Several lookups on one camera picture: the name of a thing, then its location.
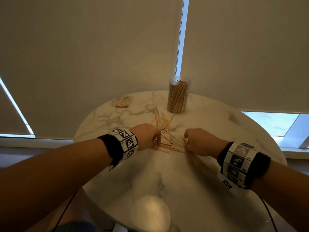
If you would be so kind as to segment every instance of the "black strap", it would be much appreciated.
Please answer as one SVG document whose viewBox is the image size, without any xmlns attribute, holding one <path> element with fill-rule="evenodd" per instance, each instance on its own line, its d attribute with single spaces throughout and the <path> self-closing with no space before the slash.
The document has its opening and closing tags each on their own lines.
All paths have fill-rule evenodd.
<svg viewBox="0 0 309 232">
<path fill-rule="evenodd" d="M 224 159 L 226 157 L 226 154 L 228 152 L 228 150 L 230 149 L 230 147 L 233 145 L 234 142 L 230 142 L 222 151 L 221 153 L 218 155 L 217 158 L 217 162 L 220 165 L 220 167 L 223 167 L 223 163 L 224 163 Z"/>
<path fill-rule="evenodd" d="M 108 154 L 113 159 L 111 164 L 114 167 L 116 167 L 119 161 L 122 160 L 123 157 L 123 150 L 121 147 L 121 143 L 118 141 L 116 137 L 108 134 L 105 134 L 98 138 L 104 142 Z"/>
<path fill-rule="evenodd" d="M 250 188 L 254 179 L 260 178 L 266 173 L 269 165 L 270 157 L 261 152 L 257 153 L 250 164 L 244 185 Z"/>
</svg>

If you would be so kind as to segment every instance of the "marble tabletop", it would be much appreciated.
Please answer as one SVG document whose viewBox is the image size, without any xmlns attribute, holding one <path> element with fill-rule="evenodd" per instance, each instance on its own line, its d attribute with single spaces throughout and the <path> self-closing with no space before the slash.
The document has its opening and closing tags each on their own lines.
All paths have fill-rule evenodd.
<svg viewBox="0 0 309 232">
<path fill-rule="evenodd" d="M 155 110 L 169 118 L 168 91 L 146 91 L 133 96 L 129 108 L 116 108 L 118 98 L 91 112 L 79 126 L 74 142 L 89 140 L 115 128 L 151 123 Z M 189 94 L 187 108 L 171 122 L 174 135 L 187 128 L 203 128 L 229 141 L 248 143 L 286 164 L 270 135 L 238 110 L 213 99 Z M 210 168 L 219 166 L 203 157 Z M 91 179 L 85 191 L 103 211 L 127 228 L 138 231 L 273 231 L 267 211 L 254 192 L 232 195 L 211 171 L 200 174 L 186 154 L 169 150 L 137 152 L 112 171 Z"/>
</svg>

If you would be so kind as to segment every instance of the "clear plastic container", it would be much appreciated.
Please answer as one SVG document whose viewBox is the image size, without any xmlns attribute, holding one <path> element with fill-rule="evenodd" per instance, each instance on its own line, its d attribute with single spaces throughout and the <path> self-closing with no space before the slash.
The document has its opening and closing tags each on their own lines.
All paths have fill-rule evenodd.
<svg viewBox="0 0 309 232">
<path fill-rule="evenodd" d="M 191 81 L 189 78 L 175 76 L 170 79 L 168 111 L 182 113 L 186 109 Z"/>
</svg>

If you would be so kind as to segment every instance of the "wire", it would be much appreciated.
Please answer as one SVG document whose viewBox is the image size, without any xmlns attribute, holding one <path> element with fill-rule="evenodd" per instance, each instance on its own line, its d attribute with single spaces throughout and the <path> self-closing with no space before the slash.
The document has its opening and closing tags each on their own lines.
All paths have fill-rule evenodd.
<svg viewBox="0 0 309 232">
<path fill-rule="evenodd" d="M 262 200 L 262 202 L 263 202 L 263 204 L 264 204 L 264 206 L 265 206 L 265 208 L 266 208 L 266 210 L 267 210 L 267 212 L 268 212 L 268 215 L 269 215 L 269 217 L 270 217 L 270 219 L 271 219 L 273 228 L 275 229 L 276 232 L 278 232 L 277 227 L 276 227 L 276 225 L 275 225 L 275 222 L 273 221 L 273 218 L 272 218 L 272 216 L 271 216 L 271 214 L 270 214 L 270 211 L 269 211 L 269 209 L 268 209 L 268 207 L 267 207 L 265 201 L 264 201 L 258 194 L 257 194 L 257 196 Z"/>
<path fill-rule="evenodd" d="M 75 197 L 76 194 L 77 194 L 77 191 L 74 193 L 74 195 L 72 196 L 72 198 L 70 199 L 70 201 L 69 201 L 68 204 L 66 205 L 66 208 L 64 209 L 62 215 L 60 216 L 60 218 L 59 218 L 59 220 L 58 220 L 58 222 L 57 222 L 55 228 L 52 230 L 52 232 L 55 232 L 55 231 L 56 231 L 57 226 L 59 225 L 59 222 L 61 221 L 61 219 L 62 219 L 64 213 L 65 213 L 66 210 L 68 209 L 68 206 L 70 205 L 70 203 L 72 202 L 72 200 L 73 200 L 73 198 Z"/>
</svg>

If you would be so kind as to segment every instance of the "floor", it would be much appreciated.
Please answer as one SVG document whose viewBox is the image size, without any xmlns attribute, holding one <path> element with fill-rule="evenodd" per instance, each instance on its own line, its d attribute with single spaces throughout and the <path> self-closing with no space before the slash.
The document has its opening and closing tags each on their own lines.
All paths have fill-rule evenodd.
<svg viewBox="0 0 309 232">
<path fill-rule="evenodd" d="M 5 167 L 8 167 L 12 164 L 20 162 L 32 156 L 47 152 L 48 150 L 49 149 L 42 148 L 0 147 L 0 171 Z M 309 175 L 309 160 L 287 159 L 287 162 L 289 167 Z M 57 209 L 47 215 L 43 220 L 28 229 L 27 232 L 46 231 L 56 211 L 58 211 L 61 207 L 67 205 L 68 201 L 69 199 L 63 202 Z M 79 196 L 75 199 L 75 203 L 78 203 L 79 205 L 82 205 L 84 208 L 87 209 L 99 231 L 113 230 L 115 222 L 101 209 L 99 209 L 90 199 L 88 199 L 86 194 L 84 194 L 83 192 L 79 194 Z M 281 217 L 275 218 L 275 223 L 278 228 L 283 229 L 281 230 L 281 232 L 295 232 L 295 230 Z"/>
</svg>

